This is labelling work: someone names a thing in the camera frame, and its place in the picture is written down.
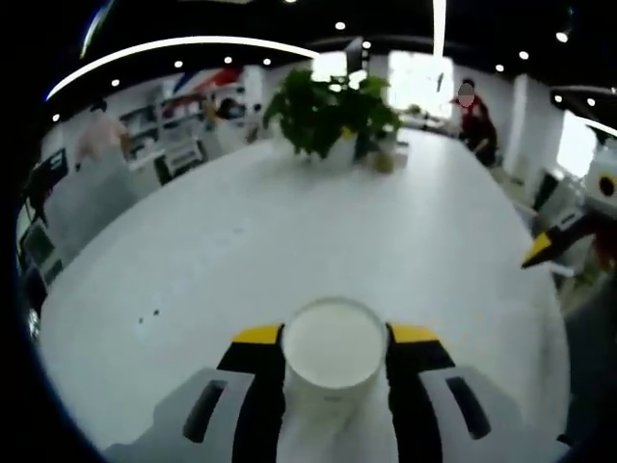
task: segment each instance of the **potted plant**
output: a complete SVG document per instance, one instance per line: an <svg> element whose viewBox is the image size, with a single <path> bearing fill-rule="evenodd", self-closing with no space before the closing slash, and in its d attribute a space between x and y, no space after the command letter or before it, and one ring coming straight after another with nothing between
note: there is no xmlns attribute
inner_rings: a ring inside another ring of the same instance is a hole
<svg viewBox="0 0 617 463"><path fill-rule="evenodd" d="M348 76L315 82L310 70L293 69L272 98L264 126L278 119L282 135L296 153L316 153L321 159L342 155L335 149L342 143L351 164L358 148L368 150L371 143L385 137L388 129L392 132L401 125L382 100L382 90L387 86L386 80L374 76L357 85Z"/></svg>

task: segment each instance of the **milk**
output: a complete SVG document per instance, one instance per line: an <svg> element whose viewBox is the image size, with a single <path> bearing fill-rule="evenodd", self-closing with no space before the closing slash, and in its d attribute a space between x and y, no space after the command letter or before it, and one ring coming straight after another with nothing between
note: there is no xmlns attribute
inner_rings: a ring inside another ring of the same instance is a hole
<svg viewBox="0 0 617 463"><path fill-rule="evenodd" d="M384 323L344 298L320 299L285 325L287 398L310 415L348 416L369 394L384 362Z"/></svg>

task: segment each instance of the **window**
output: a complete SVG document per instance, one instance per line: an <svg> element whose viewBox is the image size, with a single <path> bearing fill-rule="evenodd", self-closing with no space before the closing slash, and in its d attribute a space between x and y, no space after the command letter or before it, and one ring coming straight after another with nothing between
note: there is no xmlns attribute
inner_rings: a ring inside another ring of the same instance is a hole
<svg viewBox="0 0 617 463"><path fill-rule="evenodd" d="M312 80L329 81L333 76L347 74L347 57L344 51L322 53L312 60Z"/></svg>
<svg viewBox="0 0 617 463"><path fill-rule="evenodd" d="M557 152L557 164L575 177L584 177L594 157L596 143L593 130L570 111L566 111Z"/></svg>
<svg viewBox="0 0 617 463"><path fill-rule="evenodd" d="M388 103L405 110L417 104L431 116L449 119L454 97L454 66L449 58L392 51L388 56Z"/></svg>

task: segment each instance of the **table surface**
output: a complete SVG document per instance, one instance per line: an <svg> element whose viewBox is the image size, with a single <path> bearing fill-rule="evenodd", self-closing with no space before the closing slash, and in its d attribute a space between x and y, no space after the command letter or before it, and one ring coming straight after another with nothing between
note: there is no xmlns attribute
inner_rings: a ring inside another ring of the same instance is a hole
<svg viewBox="0 0 617 463"><path fill-rule="evenodd" d="M531 238L462 144L408 139L407 168L384 177L324 172L259 142L171 182L91 242L52 287L40 344L94 444L133 442L234 334L327 295L430 327L526 422L561 433L568 351L549 270L520 269Z"/></svg>

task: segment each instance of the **ceiling light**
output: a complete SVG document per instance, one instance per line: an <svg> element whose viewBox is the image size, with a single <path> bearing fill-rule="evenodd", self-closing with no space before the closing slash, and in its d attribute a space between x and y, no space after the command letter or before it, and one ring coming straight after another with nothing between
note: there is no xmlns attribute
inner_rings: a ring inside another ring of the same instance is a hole
<svg viewBox="0 0 617 463"><path fill-rule="evenodd" d="M579 121L582 121L583 123L585 123L585 125L597 128L598 130L601 130L602 132L607 133L608 135L612 135L613 137L617 137L617 130L615 130L612 127L609 127L608 125L604 125L603 123L599 123L597 121L592 121L591 119L585 119L585 118L582 118L582 117L579 117L579 116L577 116L577 119Z"/></svg>
<svg viewBox="0 0 617 463"><path fill-rule="evenodd" d="M558 32L557 34L555 34L555 36L562 43L568 41L568 34L566 34L565 32Z"/></svg>
<svg viewBox="0 0 617 463"><path fill-rule="evenodd" d="M53 95L58 93L61 89L66 87L71 82L74 82L79 77L100 68L101 66L107 65L113 61L119 60L120 58L125 58L130 55L134 55L135 53L141 53L143 51L155 50L158 48L165 48L167 46L176 46L176 45L192 45L199 43L227 43L227 44L236 44L236 45L250 45L250 46L260 46L262 48L271 48L273 50L285 51L287 53L294 53L300 56L306 56L307 58L311 58L314 60L319 53L316 51L308 50L306 48L301 48L300 46L288 45L286 43L280 43L277 41L264 41L262 39L251 39L248 37L230 37L230 36L194 36L194 37L178 37L175 39L164 39L161 41L150 41L148 43L141 43L139 45L130 46L125 48L124 50L116 51L110 55L103 56L97 60L92 61L91 63L86 64L82 68L72 72L67 77L62 79L56 86L51 89L45 101L49 100Z"/></svg>
<svg viewBox="0 0 617 463"><path fill-rule="evenodd" d="M443 56L445 44L445 0L433 0L433 56Z"/></svg>

